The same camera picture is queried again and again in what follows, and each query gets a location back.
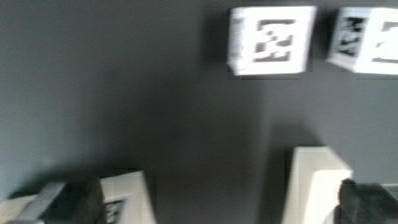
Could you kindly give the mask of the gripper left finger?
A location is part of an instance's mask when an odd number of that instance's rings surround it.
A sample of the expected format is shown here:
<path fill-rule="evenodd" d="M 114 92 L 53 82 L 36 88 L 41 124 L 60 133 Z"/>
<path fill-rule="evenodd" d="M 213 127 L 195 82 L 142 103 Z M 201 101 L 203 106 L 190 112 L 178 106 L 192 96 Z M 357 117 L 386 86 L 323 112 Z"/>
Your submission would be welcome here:
<path fill-rule="evenodd" d="M 11 224 L 107 224 L 98 178 L 50 182 Z"/>

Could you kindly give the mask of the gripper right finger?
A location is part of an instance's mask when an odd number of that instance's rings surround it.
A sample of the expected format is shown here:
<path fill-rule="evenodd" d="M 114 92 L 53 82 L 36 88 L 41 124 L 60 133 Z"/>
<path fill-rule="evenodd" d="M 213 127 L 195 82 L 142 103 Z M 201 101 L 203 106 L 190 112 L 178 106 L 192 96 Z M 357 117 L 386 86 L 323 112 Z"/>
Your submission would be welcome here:
<path fill-rule="evenodd" d="M 334 224 L 398 224 L 398 184 L 341 181 Z"/>

